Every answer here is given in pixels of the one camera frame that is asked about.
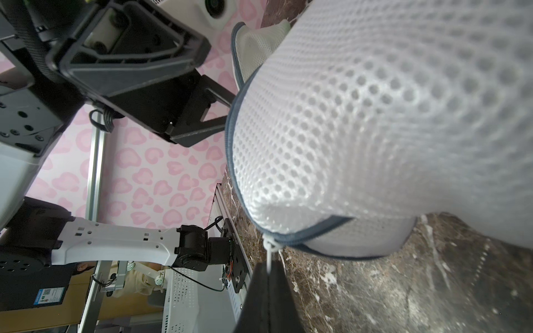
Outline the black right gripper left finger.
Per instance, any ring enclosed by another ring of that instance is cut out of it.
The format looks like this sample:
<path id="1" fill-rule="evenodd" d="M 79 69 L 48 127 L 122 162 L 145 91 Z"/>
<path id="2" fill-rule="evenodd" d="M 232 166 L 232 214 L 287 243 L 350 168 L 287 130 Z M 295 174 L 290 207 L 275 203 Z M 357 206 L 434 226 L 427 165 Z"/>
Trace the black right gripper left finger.
<path id="1" fill-rule="evenodd" d="M 259 263 L 253 271 L 242 313 L 234 329 L 235 333 L 270 331 L 268 286 L 267 265 Z"/>

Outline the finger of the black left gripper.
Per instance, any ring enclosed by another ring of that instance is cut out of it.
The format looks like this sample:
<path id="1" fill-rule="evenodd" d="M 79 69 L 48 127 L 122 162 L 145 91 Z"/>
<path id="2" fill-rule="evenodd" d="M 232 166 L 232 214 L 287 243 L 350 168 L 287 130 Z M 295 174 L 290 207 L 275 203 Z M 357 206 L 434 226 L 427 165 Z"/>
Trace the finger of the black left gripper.
<path id="1" fill-rule="evenodd" d="M 205 120 L 212 105 L 219 103 L 231 107 L 235 94 L 212 80 L 201 75 L 192 82 L 192 91 L 185 105 L 178 111 L 176 120 L 169 124 L 164 138 L 172 144 L 192 147 L 208 137 L 222 132 L 226 127 L 226 117 Z"/>
<path id="2" fill-rule="evenodd" d="M 47 65 L 87 94 L 113 97 L 187 74 L 210 49 L 207 37 L 152 1 L 91 1 Z"/>

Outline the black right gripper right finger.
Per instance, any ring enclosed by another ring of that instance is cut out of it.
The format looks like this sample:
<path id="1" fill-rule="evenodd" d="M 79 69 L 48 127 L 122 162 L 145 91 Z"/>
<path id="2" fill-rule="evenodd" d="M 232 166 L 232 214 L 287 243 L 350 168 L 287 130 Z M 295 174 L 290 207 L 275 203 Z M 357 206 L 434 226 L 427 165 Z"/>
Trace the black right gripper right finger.
<path id="1" fill-rule="evenodd" d="M 269 331 L 304 333 L 283 265 L 272 262 L 269 273 Z"/>

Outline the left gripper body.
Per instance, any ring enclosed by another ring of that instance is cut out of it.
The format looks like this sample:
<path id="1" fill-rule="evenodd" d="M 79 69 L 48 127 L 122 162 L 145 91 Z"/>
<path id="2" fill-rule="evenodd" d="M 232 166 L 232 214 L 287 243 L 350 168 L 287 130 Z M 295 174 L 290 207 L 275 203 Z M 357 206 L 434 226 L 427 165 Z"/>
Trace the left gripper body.
<path id="1" fill-rule="evenodd" d="M 198 72 L 205 33 L 151 1 L 3 1 L 1 136 L 58 137 L 83 104 L 111 132 L 126 117 L 158 137 L 209 137 L 234 96 Z"/>

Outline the white mesh laundry bag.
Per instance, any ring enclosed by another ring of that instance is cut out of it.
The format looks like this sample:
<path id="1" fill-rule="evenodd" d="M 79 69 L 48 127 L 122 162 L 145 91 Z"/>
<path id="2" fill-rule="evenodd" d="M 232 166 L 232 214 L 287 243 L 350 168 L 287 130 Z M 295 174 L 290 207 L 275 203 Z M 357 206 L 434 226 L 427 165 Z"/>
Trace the white mesh laundry bag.
<path id="1" fill-rule="evenodd" d="M 244 22 L 233 27 L 230 51 L 238 90 L 244 87 L 255 70 L 277 50 L 290 30 L 291 25 L 286 19 L 261 29 L 251 29 Z"/>

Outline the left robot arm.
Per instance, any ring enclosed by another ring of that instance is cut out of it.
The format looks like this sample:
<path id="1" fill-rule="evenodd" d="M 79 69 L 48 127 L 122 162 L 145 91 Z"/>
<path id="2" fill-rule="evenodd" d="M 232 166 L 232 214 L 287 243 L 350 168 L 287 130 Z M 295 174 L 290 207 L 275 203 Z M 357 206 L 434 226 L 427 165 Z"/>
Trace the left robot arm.
<path id="1" fill-rule="evenodd" d="M 223 154 L 208 144 L 224 118 L 206 120 L 232 94 L 202 75 L 207 37 L 150 1 L 3 1 L 1 51 L 13 68 L 1 75 L 1 309 L 59 305 L 73 264 L 55 259 L 61 236 L 88 211 L 83 184 L 90 128 L 66 135 L 89 104 L 110 131 L 128 118 L 177 153 L 149 148 L 128 128 L 112 159 L 133 175 L 115 181 L 128 193 L 143 185 L 143 204 L 168 196 L 183 219 L 195 216 L 203 186 L 222 174 Z"/>

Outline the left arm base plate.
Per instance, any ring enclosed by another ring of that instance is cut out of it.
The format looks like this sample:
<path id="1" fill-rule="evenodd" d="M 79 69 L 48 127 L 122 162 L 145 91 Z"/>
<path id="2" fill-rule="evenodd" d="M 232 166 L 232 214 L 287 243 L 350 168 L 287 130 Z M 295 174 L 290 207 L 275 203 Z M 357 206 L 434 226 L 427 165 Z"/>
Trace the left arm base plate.
<path id="1" fill-rule="evenodd" d="M 233 286 L 234 292 L 238 294 L 246 286 L 246 278 L 250 273 L 250 269 L 233 222 L 226 218 L 222 230 L 222 237 L 229 238 L 232 245 L 232 255 L 230 256 L 230 262 L 226 265 L 225 275 Z"/>

